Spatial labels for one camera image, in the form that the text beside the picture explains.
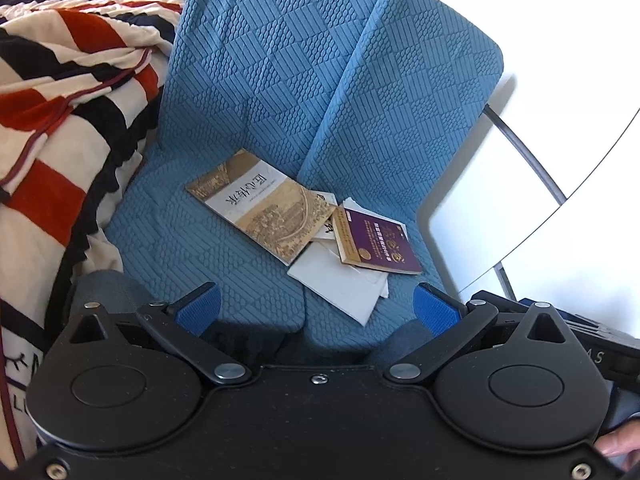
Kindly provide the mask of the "person's hand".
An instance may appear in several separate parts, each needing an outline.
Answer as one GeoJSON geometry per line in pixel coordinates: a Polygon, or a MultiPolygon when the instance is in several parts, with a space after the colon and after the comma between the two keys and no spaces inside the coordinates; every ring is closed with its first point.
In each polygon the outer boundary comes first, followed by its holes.
{"type": "Polygon", "coordinates": [[[624,471],[631,470],[639,463],[640,420],[629,419],[622,426],[600,437],[596,442],[596,449],[607,458],[623,456],[620,468],[624,471]]]}

